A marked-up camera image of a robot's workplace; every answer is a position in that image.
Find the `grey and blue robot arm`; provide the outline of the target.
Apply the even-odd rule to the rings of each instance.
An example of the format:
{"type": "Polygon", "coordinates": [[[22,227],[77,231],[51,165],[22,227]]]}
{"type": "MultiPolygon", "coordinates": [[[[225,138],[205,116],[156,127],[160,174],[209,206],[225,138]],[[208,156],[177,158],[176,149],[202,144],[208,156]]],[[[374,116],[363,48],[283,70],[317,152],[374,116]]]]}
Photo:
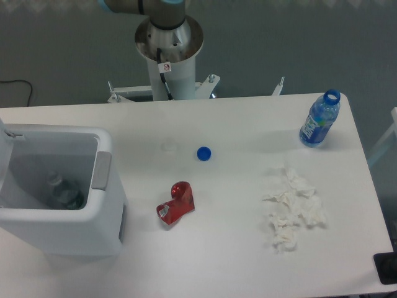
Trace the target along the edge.
{"type": "Polygon", "coordinates": [[[113,13],[148,16],[150,22],[162,30],[176,29],[186,18],[185,1],[104,0],[98,3],[113,13]]]}

